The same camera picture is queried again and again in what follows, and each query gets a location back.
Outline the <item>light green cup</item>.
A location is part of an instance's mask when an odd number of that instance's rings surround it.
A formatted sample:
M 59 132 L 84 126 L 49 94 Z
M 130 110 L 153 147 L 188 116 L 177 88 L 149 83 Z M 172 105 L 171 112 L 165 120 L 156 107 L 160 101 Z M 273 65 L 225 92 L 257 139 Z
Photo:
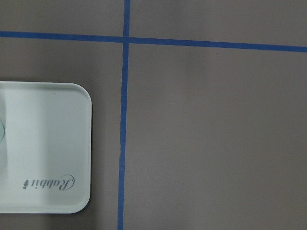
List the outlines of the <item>light green cup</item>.
M 4 125 L 2 122 L 0 122 L 0 141 L 2 141 L 4 134 L 5 134 Z

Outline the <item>cream rabbit tray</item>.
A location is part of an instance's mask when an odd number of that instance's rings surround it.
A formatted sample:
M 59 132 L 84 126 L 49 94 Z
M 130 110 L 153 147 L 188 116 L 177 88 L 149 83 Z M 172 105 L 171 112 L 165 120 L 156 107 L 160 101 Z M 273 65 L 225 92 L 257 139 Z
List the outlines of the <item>cream rabbit tray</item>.
M 91 194 L 92 101 L 73 83 L 2 81 L 1 213 L 70 214 Z

